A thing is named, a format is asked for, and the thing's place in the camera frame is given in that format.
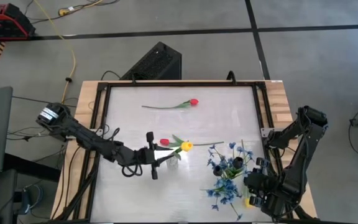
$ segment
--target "red tulip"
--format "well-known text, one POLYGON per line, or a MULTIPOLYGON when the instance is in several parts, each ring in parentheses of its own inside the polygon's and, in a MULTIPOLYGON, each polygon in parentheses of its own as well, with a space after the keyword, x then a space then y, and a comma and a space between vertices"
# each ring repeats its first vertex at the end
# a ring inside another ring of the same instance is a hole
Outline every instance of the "red tulip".
POLYGON ((191 104, 192 106, 195 106, 195 105, 198 104, 198 100, 197 100, 197 99, 191 99, 191 100, 190 100, 190 104, 191 104))
POLYGON ((161 139, 160 144, 163 145, 163 146, 169 145, 169 139, 161 139))

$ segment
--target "metal bracket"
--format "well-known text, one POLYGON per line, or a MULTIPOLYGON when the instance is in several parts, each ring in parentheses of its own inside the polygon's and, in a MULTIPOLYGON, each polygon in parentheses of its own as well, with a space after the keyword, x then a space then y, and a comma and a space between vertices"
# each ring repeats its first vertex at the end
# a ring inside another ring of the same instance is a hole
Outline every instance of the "metal bracket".
POLYGON ((267 138, 269 135, 269 132, 271 131, 283 131, 283 128, 261 128, 260 129, 260 135, 262 138, 267 138))
MULTIPOLYGON (((92 132, 95 132, 98 136, 103 134, 103 129, 90 129, 92 132)), ((74 136, 66 136, 66 140, 76 139, 74 136)))

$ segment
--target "concrete floor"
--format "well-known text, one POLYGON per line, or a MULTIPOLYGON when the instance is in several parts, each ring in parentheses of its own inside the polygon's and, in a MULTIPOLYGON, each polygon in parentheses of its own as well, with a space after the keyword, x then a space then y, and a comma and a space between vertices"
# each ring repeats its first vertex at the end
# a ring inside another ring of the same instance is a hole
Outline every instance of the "concrete floor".
MULTIPOLYGON (((30 0, 11 2, 24 10, 30 0)), ((40 1, 54 16, 78 0, 40 1)), ((252 0, 258 27, 332 26, 358 24, 356 0, 252 0)), ((33 4, 30 17, 43 17, 33 4)), ((244 0, 122 0, 91 7, 55 21, 62 34, 100 34, 156 30, 250 28, 244 0)), ((55 35, 48 22, 35 25, 39 35, 55 35)), ((358 111, 358 29, 260 33, 270 77, 283 80, 291 111, 313 106, 327 113, 329 129, 308 169, 318 216, 322 220, 358 223, 358 155, 347 139, 349 119, 358 111)), ((153 45, 162 41, 183 54, 183 79, 263 79, 252 33, 170 35, 71 40, 78 66, 68 97, 78 97, 81 82, 98 80, 106 70, 124 74, 153 45)), ((61 40, 8 42, 0 59, 0 86, 14 95, 60 101, 64 78, 72 66, 61 40)), ((75 100, 68 102, 76 105, 75 100)), ((13 99, 10 130, 36 126, 45 104, 13 99)), ((358 148, 358 128, 352 140, 358 148)), ((52 138, 9 141, 7 151, 37 159, 60 148, 52 138)), ((54 166, 55 158, 45 161, 54 166)), ((21 177, 19 185, 34 181, 21 177)), ((44 181, 47 195, 57 185, 44 181)), ((34 213, 50 215, 53 200, 34 213)), ((25 223, 40 222, 30 215, 25 223)))

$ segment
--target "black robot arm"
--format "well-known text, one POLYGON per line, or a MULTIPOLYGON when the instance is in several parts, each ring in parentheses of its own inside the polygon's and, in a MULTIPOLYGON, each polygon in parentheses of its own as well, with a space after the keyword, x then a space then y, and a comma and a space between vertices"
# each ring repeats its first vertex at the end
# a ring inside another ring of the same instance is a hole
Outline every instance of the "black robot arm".
POLYGON ((254 169, 244 178, 244 184, 248 186, 250 193, 255 194, 250 198, 252 205, 260 207, 274 219, 292 211, 300 218, 311 218, 299 207, 299 203, 306 188, 306 169, 326 128, 326 115, 304 106, 298 109, 298 117, 291 125, 283 131, 269 133, 264 139, 264 147, 285 149, 291 139, 297 136, 301 136, 301 139, 290 165, 280 175, 269 174, 267 168, 270 162, 263 158, 257 159, 260 169, 254 169), (291 209, 284 213, 285 205, 289 205, 291 209))
POLYGON ((125 147, 122 142, 103 139, 95 132, 84 127, 70 114, 70 110, 60 103, 48 104, 38 115, 36 122, 49 130, 51 135, 76 137, 78 145, 82 148, 96 151, 108 161, 117 161, 120 166, 129 167, 150 164, 152 166, 153 179, 158 179, 155 168, 163 161, 172 157, 166 156, 157 160, 154 158, 154 151, 171 149, 154 144, 153 132, 146 134, 149 147, 143 147, 137 151, 133 151, 125 147))

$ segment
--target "black metal frame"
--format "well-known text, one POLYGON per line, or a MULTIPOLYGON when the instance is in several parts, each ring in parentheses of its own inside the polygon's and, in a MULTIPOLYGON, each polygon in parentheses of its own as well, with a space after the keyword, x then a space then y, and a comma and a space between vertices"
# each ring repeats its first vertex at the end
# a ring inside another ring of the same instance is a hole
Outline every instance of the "black metal frame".
MULTIPOLYGON (((262 92, 262 98, 264 100, 268 125, 270 128, 273 128, 273 118, 270 113, 270 105, 269 105, 269 99, 267 97, 267 90, 266 90, 265 82, 237 82, 232 71, 229 72, 227 79, 231 80, 231 82, 224 82, 224 81, 222 81, 222 82, 136 82, 136 81, 132 81, 132 82, 119 82, 119 83, 99 83, 98 89, 96 92, 93 113, 92 113, 91 128, 94 128, 96 126, 96 117, 98 115, 99 105, 102 100, 101 99, 102 91, 106 91, 106 96, 104 98, 101 125, 103 125, 106 121, 107 111, 108 111, 108 106, 109 106, 109 99, 110 99, 110 95, 111 95, 111 88, 113 88, 113 87, 133 87, 133 86, 143 86, 143 87, 145 87, 145 86, 150 86, 150 87, 153 87, 153 86, 249 86, 252 88, 252 92, 254 95, 254 103, 255 103, 255 109, 256 109, 256 113, 257 113, 259 128, 264 128, 264 121, 263 121, 263 117, 262 117, 262 112, 260 110, 258 90, 261 90, 261 92, 262 92)), ((264 149, 264 156, 266 159, 270 160, 269 149, 264 149)), ((89 158, 90 158, 90 152, 85 154, 79 185, 81 185, 83 183, 83 181, 86 177, 86 173, 87 173, 88 166, 89 166, 89 158)), ((100 157, 97 154, 97 155, 95 155, 94 163, 99 164, 99 161, 100 161, 100 157)), ((279 170, 279 172, 281 172, 281 170, 282 170, 281 159, 278 159, 278 160, 276 159, 276 163, 277 163, 277 169, 279 170)), ((86 205, 86 214, 85 214, 86 219, 91 218, 91 211, 92 211, 92 207, 93 207, 95 187, 96 187, 96 178, 92 181, 90 188, 89 188, 88 203, 86 205)), ((81 207, 81 203, 79 203, 75 208, 74 216, 73 216, 74 220, 79 218, 78 215, 79 215, 80 207, 81 207)))

